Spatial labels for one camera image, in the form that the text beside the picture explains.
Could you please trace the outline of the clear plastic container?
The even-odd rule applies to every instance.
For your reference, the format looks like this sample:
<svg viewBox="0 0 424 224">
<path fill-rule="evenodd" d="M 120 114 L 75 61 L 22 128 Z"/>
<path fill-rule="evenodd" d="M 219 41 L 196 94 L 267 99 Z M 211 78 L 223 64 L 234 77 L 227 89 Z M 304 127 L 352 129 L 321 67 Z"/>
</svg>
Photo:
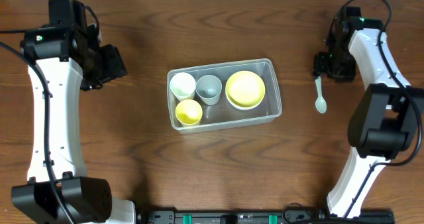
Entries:
<svg viewBox="0 0 424 224">
<path fill-rule="evenodd" d="M 176 117 L 176 106 L 179 101 L 172 93 L 171 89 L 168 89 L 168 111 L 172 127 L 181 134 L 190 134 L 259 125 L 262 123 L 269 123 L 279 117 L 283 109 L 278 79 L 271 60 L 267 58 L 170 70 L 167 74 L 167 85 L 171 84 L 171 79 L 176 74 L 182 72 L 190 74 L 195 80 L 205 75 L 216 76 L 221 80 L 223 85 L 226 85 L 230 76 L 239 71 L 254 72 L 264 81 L 266 88 L 264 99 L 257 107 L 247 111 L 242 111 L 233 107 L 227 99 L 224 89 L 221 92 L 219 101 L 214 105 L 206 105 L 198 95 L 195 95 L 194 99 L 201 105 L 203 110 L 202 118 L 198 126 L 184 127 Z"/>
</svg>

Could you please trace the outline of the yellow plastic cup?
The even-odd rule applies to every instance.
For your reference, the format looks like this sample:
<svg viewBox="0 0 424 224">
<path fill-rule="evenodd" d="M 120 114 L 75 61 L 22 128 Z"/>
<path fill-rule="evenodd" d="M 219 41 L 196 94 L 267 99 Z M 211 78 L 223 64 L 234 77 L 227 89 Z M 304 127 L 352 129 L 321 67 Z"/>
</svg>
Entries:
<svg viewBox="0 0 424 224">
<path fill-rule="evenodd" d="M 192 99 L 179 102 L 175 109 L 176 118 L 183 127 L 198 126 L 203 116 L 201 105 Z"/>
</svg>

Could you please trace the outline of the grey plastic cup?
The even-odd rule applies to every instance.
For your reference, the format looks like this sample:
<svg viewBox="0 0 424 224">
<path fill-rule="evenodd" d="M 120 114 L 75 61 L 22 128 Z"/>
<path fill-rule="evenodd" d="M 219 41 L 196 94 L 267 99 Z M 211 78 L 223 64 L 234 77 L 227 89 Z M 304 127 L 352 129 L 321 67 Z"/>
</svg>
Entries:
<svg viewBox="0 0 424 224">
<path fill-rule="evenodd" d="M 217 76 L 205 75 L 198 79 L 195 90 L 206 105 L 214 105 L 220 99 L 222 82 Z"/>
</svg>

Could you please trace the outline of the white plastic cup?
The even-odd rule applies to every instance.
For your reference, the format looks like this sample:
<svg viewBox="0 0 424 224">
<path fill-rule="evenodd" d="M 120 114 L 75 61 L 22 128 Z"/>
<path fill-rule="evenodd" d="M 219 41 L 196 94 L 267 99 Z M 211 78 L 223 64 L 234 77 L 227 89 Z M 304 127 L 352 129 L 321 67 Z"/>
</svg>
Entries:
<svg viewBox="0 0 424 224">
<path fill-rule="evenodd" d="M 195 78 L 189 73 L 178 73 L 170 80 L 171 92 L 179 101 L 193 99 L 195 97 L 195 87 Z"/>
</svg>

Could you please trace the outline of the mint green plastic spoon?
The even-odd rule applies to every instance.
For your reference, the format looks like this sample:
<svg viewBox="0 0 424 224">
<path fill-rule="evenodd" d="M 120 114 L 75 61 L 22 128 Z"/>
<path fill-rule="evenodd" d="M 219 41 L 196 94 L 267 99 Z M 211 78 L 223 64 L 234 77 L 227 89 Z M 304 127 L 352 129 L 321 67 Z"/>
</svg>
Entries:
<svg viewBox="0 0 424 224">
<path fill-rule="evenodd" d="M 315 79 L 315 85 L 317 88 L 317 99 L 315 101 L 315 108 L 318 112 L 324 114 L 327 111 L 327 103 L 323 97 L 321 77 Z"/>
</svg>

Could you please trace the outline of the white plastic bowl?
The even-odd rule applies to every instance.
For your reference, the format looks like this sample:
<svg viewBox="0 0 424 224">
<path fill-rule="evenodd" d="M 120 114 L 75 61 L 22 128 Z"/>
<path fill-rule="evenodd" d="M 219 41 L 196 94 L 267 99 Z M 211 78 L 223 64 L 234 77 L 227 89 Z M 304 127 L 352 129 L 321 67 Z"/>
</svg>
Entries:
<svg viewBox="0 0 424 224">
<path fill-rule="evenodd" d="M 259 93 L 258 95 L 248 95 L 247 96 L 247 101 L 248 103 L 239 103 L 238 101 L 236 101 L 229 92 L 225 93 L 226 98 L 228 100 L 228 102 L 236 109 L 241 110 L 241 111 L 248 111 L 251 109 L 254 109 L 256 107 L 258 107 L 263 99 L 264 99 L 264 95 L 265 93 Z"/>
</svg>

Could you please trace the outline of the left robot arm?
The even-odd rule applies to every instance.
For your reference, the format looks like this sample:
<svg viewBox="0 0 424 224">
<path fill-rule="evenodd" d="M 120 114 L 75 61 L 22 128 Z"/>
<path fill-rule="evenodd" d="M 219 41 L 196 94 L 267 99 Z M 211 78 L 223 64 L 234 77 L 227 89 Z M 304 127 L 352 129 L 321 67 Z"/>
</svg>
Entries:
<svg viewBox="0 0 424 224">
<path fill-rule="evenodd" d="M 18 55 L 28 65 L 34 142 L 27 183 L 13 205 L 36 223 L 135 223 L 136 207 L 113 197 L 108 181 L 87 176 L 80 142 L 81 91 L 127 74 L 118 49 L 102 45 L 99 23 L 77 0 L 49 0 L 49 22 L 28 30 Z"/>
</svg>

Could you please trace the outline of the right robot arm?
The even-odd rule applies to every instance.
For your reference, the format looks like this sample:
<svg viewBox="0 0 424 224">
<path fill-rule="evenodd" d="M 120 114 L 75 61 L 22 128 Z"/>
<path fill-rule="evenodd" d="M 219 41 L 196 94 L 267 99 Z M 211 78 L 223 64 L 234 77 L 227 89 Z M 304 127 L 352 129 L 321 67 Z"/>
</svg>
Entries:
<svg viewBox="0 0 424 224">
<path fill-rule="evenodd" d="M 344 6 L 332 22 L 327 52 L 314 57 L 312 74 L 351 82 L 359 72 L 365 93 L 348 124 L 350 153 L 327 196 L 333 217 L 360 216 L 362 202 L 380 172 L 407 150 L 423 112 L 423 90 L 402 76 L 387 45 L 380 19 L 367 19 L 360 7 Z"/>
</svg>

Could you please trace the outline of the yellow plastic bowl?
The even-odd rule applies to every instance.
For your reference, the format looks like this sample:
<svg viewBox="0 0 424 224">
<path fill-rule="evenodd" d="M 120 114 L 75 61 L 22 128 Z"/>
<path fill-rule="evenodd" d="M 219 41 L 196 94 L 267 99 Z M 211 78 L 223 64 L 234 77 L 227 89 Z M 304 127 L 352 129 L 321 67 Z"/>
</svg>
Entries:
<svg viewBox="0 0 424 224">
<path fill-rule="evenodd" d="M 250 71 L 239 71 L 227 80 L 226 92 L 229 92 L 239 103 L 248 103 L 248 95 L 258 95 L 260 92 L 266 94 L 266 88 L 263 79 L 258 74 Z"/>
</svg>

